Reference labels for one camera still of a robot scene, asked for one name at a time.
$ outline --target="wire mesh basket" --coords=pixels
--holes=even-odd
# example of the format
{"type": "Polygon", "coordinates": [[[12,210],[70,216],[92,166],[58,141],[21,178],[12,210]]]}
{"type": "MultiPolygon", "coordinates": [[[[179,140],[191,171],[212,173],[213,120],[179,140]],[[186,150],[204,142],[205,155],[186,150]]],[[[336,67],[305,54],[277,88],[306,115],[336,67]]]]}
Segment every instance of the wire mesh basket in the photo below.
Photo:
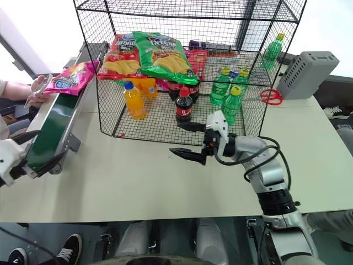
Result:
{"type": "MultiPolygon", "coordinates": [[[[260,93],[273,86],[306,4],[306,0],[73,0],[91,59],[101,51],[89,44],[110,44],[116,34],[159,32],[178,39],[188,50],[189,41],[219,44],[209,52],[200,97],[192,112],[194,122],[205,123],[220,107],[211,105],[212,82],[221,67],[250,71],[248,89],[230,133],[260,135],[267,104],[260,93]],[[278,33],[284,34],[282,53],[272,68],[261,66],[266,48],[278,33]]],[[[230,83],[237,84],[235,78],[230,83]]],[[[201,145],[202,133],[177,127],[175,104],[162,88],[145,100],[147,116],[134,120],[126,109],[124,88],[112,80],[97,80],[100,129],[128,139],[201,145]]]]}

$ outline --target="white shoelace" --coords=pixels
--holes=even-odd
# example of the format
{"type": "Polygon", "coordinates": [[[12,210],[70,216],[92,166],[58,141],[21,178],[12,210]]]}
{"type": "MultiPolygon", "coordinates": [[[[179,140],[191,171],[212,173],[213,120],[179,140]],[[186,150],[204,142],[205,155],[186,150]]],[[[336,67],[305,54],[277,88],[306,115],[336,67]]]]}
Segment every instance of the white shoelace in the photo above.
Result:
{"type": "Polygon", "coordinates": [[[342,112],[342,110],[339,107],[327,108],[327,109],[333,113],[342,112]]]}
{"type": "Polygon", "coordinates": [[[66,262],[71,258],[73,250],[68,250],[67,248],[62,248],[60,253],[57,255],[58,258],[63,258],[66,262]]]}

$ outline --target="green bottle cap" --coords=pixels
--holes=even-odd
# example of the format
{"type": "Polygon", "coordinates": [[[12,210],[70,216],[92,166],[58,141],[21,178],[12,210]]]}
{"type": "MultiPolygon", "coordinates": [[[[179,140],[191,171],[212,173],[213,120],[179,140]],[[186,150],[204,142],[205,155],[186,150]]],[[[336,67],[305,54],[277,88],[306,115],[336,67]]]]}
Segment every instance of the green bottle cap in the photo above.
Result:
{"type": "Polygon", "coordinates": [[[232,88],[231,88],[231,94],[232,94],[233,96],[238,96],[238,95],[240,95],[241,92],[242,92],[242,89],[241,89],[240,86],[232,86],[232,88]]]}
{"type": "Polygon", "coordinates": [[[285,35],[283,34],[283,33],[279,33],[278,35],[277,35],[277,40],[283,40],[285,38],[285,35]]]}
{"type": "Polygon", "coordinates": [[[222,67],[221,69],[221,74],[225,76],[228,76],[230,72],[231,72],[231,69],[229,67],[222,67]]]}
{"type": "Polygon", "coordinates": [[[249,76],[249,69],[247,69],[247,68],[240,69],[239,75],[241,77],[248,77],[249,76]]]}

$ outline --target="plastic bottle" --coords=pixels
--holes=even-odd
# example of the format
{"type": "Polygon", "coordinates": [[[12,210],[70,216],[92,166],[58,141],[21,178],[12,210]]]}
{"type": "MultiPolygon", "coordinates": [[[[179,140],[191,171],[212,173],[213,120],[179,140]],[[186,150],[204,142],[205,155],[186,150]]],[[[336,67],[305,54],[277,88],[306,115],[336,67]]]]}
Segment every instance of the plastic bottle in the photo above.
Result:
{"type": "Polygon", "coordinates": [[[131,81],[133,83],[133,86],[140,90],[141,94],[143,94],[143,91],[140,86],[140,80],[141,78],[124,78],[124,81],[131,81]]]}
{"type": "Polygon", "coordinates": [[[189,89],[189,96],[192,98],[192,102],[195,104],[199,98],[200,82],[198,82],[196,85],[186,84],[185,87],[189,89]]]}
{"type": "Polygon", "coordinates": [[[260,67],[267,70],[272,69],[275,65],[275,62],[282,51],[282,41],[285,35],[279,33],[276,37],[276,40],[270,43],[264,53],[263,61],[261,62],[260,67]]]}
{"type": "Polygon", "coordinates": [[[192,98],[189,96],[189,89],[182,87],[179,97],[175,101],[176,105],[176,121],[179,123],[190,121],[192,112],[192,98]]]}
{"type": "Polygon", "coordinates": [[[175,101],[179,96],[179,91],[183,87],[183,84],[179,84],[174,81],[168,81],[169,96],[172,101],[175,101]]]}
{"type": "Polygon", "coordinates": [[[241,92],[242,89],[240,86],[233,86],[231,88],[231,92],[225,98],[222,104],[221,109],[228,124],[234,123],[237,113],[242,106],[242,101],[240,99],[241,92]]]}
{"type": "Polygon", "coordinates": [[[210,94],[210,103],[214,105],[220,105],[226,95],[229,87],[229,73],[231,70],[228,67],[222,67],[221,74],[214,80],[212,85],[212,92],[210,94]],[[223,81],[228,83],[217,83],[217,81],[223,81]]]}
{"type": "Polygon", "coordinates": [[[240,93],[240,99],[243,99],[243,96],[248,89],[248,77],[249,77],[249,70],[247,68],[242,68],[240,69],[239,76],[233,80],[234,83],[237,83],[237,85],[242,89],[242,92],[240,93]]]}
{"type": "Polygon", "coordinates": [[[124,87],[124,98],[130,115],[134,119],[143,119],[146,116],[146,111],[140,90],[134,87],[131,81],[125,81],[124,87]]]}
{"type": "Polygon", "coordinates": [[[140,87],[142,93],[149,99],[157,96],[156,80],[154,78],[140,79],[140,87]]]}

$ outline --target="black sneaker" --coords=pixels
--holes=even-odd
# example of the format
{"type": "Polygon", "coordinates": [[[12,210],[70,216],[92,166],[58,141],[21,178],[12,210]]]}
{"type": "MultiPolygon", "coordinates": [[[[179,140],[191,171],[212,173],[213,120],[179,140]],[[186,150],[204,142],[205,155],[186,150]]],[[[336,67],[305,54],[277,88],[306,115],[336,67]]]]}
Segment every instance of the black sneaker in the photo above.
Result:
{"type": "Polygon", "coordinates": [[[23,248],[16,248],[11,251],[7,261],[17,265],[28,265],[27,254],[23,248]]]}
{"type": "Polygon", "coordinates": [[[352,114],[345,107],[324,108],[324,112],[329,119],[348,119],[352,114]]]}
{"type": "Polygon", "coordinates": [[[82,252],[82,238],[80,235],[73,234],[65,242],[58,258],[62,258],[68,265],[76,265],[82,252]]]}
{"type": "Polygon", "coordinates": [[[341,247],[347,252],[353,252],[353,245],[340,240],[341,247]]]}

